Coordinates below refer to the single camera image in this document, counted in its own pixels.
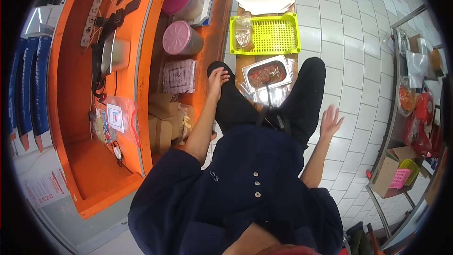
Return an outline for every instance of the metal tray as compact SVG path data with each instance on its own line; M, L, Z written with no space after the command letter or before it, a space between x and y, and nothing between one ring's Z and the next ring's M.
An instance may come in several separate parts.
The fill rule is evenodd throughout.
M278 61L278 62L281 62L283 64L283 66L285 67L285 71L286 71L286 77L280 82L273 83L273 84L269 85L269 89L276 88L276 87L279 87L279 86L282 86L282 85L286 85L286 84L290 84L293 81L293 78L292 78L292 76L290 74L290 70L288 68L288 64L286 63L285 56L284 55L279 55L279 56L271 57L271 58L265 59L263 61L260 61L260 62L257 62L257 63L254 63L252 65L249 65L247 67L242 68L242 73L244 74L244 80L246 81L247 87L249 89L249 93L255 93L255 92L258 92L258 91L266 89L266 87L261 87L261 88L257 88L256 89L250 84L250 81L248 79L249 71L251 71L255 67L258 67L258 66L261 66L261 65L264 65L264 64L268 64L268 63L271 63L271 62L274 62L274 61Z

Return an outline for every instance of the person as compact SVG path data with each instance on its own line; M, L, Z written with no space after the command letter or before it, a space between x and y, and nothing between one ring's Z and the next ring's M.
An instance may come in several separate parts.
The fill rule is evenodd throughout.
M280 111L290 134L236 89L223 62L207 69L209 92L184 150L165 153L137 190L129 229L145 254L338 254L343 225L337 205L318 188L338 109L324 111L320 137L302 175L303 151L317 125L324 62L304 61ZM205 170L214 118L224 136Z

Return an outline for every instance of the black pants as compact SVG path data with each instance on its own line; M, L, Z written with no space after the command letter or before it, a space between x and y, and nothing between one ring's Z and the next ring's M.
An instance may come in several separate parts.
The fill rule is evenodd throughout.
M217 104L216 121L223 133L243 124L256 124L258 111L237 90L235 75L223 62L214 61L207 69L207 75L219 67L228 70L230 80L223 84L222 95ZM310 136L318 125L319 111L323 101L326 68L324 62L311 57L304 61L291 93L280 106L289 119L291 135L307 148Z

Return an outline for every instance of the lime green basket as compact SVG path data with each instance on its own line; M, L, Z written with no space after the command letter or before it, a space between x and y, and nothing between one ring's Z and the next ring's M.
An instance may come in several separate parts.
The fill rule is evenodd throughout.
M299 26L296 13L281 16L252 17L254 48L247 51L236 47L235 20L230 17L230 53L242 55L278 55L300 52Z

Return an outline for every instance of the blue panel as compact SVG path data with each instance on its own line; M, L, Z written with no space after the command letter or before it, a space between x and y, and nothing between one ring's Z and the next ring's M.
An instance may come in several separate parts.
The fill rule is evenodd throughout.
M11 67L11 73L9 75L9 85L8 85L8 133L13 133L13 129L17 127L16 123L16 79L17 79L17 69L22 69L24 59L25 45L27 43L26 39L20 38L16 51L14 52L13 67Z
M30 79L32 65L36 64L36 51L39 37L29 37L24 52L24 65L19 69L19 124L20 135L24 135L33 129L30 110Z
M47 61L52 37L40 37L38 45L38 60L32 71L32 118L35 135L41 135L49 130L47 119Z

